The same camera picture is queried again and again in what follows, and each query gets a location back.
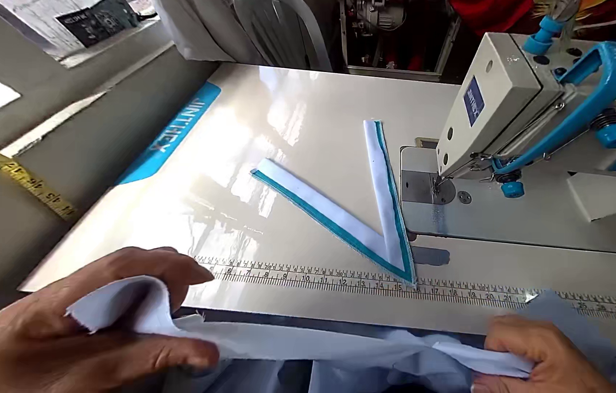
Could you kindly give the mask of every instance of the industrial sewing machine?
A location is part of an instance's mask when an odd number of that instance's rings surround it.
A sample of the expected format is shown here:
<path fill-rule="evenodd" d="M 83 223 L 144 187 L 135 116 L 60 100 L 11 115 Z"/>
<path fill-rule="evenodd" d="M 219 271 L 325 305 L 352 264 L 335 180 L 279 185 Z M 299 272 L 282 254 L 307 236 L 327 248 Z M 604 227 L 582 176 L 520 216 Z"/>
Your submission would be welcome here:
<path fill-rule="evenodd" d="M 414 234 L 616 252 L 616 43 L 488 33 L 438 143 L 401 150 Z"/>

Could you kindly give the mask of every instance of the blue handle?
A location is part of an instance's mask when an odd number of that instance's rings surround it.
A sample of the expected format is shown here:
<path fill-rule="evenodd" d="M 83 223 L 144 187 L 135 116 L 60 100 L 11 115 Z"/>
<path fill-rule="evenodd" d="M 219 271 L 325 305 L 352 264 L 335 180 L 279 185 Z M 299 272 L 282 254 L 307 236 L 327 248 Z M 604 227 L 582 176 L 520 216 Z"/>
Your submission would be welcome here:
<path fill-rule="evenodd" d="M 602 42 L 582 56 L 563 76 L 558 79 L 561 85 L 572 83 L 577 85 L 584 78 L 604 66 L 601 80 L 596 89 L 584 100 L 555 130 L 550 131 L 535 146 L 528 149 L 523 155 L 511 162 L 502 165 L 498 159 L 492 160 L 492 167 L 496 174 L 508 174 L 534 159 L 551 152 L 570 140 L 577 132 L 587 127 L 601 111 L 616 100 L 616 42 Z"/>
<path fill-rule="evenodd" d="M 531 34 L 524 43 L 523 49 L 533 55 L 545 55 L 553 45 L 553 36 L 562 31 L 565 22 L 558 22 L 546 15 L 540 21 L 538 33 Z"/>

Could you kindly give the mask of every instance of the white fabric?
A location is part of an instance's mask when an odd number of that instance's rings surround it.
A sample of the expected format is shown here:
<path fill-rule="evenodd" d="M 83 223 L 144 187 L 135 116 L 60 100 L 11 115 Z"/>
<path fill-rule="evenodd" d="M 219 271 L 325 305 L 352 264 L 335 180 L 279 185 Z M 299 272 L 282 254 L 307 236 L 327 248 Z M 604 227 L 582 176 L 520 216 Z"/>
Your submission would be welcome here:
<path fill-rule="evenodd" d="M 373 180 L 373 190 L 375 200 L 378 202 L 378 214 L 381 216 L 381 226 L 383 238 L 385 238 L 385 248 L 388 257 L 384 258 L 393 266 L 400 270 L 405 269 L 403 255 L 400 249 L 400 237 L 397 232 L 395 222 L 395 211 L 393 209 L 390 188 L 388 187 L 388 166 L 385 163 L 385 156 L 381 146 L 378 144 L 378 132 L 373 120 L 364 120 L 364 131 L 366 133 L 366 148 L 369 151 L 369 165 L 371 166 L 371 179 Z"/>
<path fill-rule="evenodd" d="M 263 159 L 257 165 L 257 169 L 267 177 L 277 182 L 286 190 L 293 192 L 300 199 L 306 201 L 315 210 L 329 218 L 339 227 L 347 230 L 358 241 L 367 246 L 371 251 L 381 258 L 388 260 L 388 253 L 385 247 L 385 240 L 368 225 L 359 221 L 356 217 L 349 214 L 346 210 L 339 207 L 335 202 L 330 201 L 321 193 L 303 183 L 300 179 L 281 168 L 269 159 Z"/>
<path fill-rule="evenodd" d="M 198 338 L 218 346 L 221 358 L 254 360 L 329 360 L 354 369 L 385 367 L 407 360 L 431 345 L 412 335 L 394 335 L 387 339 L 303 329 L 289 326 L 254 325 L 237 322 L 204 322 L 200 315 L 172 319 L 170 294 L 164 283 L 146 275 L 112 282 L 68 307 L 74 317 L 91 332 L 111 326 L 132 302 L 140 299 L 132 316 L 132 329 L 138 333 Z M 443 353 L 475 359 L 485 356 L 485 370 L 500 375 L 523 376 L 532 364 L 512 354 L 488 353 L 468 345 L 446 344 L 437 348 Z M 477 362 L 467 366 L 474 370 Z"/>

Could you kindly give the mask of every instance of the measuring tape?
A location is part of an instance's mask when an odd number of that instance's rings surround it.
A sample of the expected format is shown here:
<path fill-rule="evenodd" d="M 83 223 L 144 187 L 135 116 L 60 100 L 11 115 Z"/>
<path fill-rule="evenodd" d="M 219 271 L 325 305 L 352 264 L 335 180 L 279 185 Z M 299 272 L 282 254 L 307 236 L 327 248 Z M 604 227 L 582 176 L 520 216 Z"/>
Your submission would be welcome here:
<path fill-rule="evenodd" d="M 216 257 L 194 257 L 216 276 L 217 280 L 251 282 L 281 287 L 339 291 L 354 294 L 399 297 L 422 301 L 446 301 L 477 306 L 509 308 L 526 307 L 542 290 L 533 288 L 488 285 L 477 282 L 417 278 L 417 288 L 403 285 L 392 275 L 346 269 L 326 269 L 286 263 L 261 263 Z M 577 312 L 616 319 L 616 297 L 557 291 L 570 301 Z"/>
<path fill-rule="evenodd" d="M 71 203 L 65 201 L 58 192 L 53 191 L 42 179 L 30 174 L 15 159 L 0 154 L 0 170 L 45 203 L 61 218 L 70 219 L 76 216 L 77 210 Z"/>

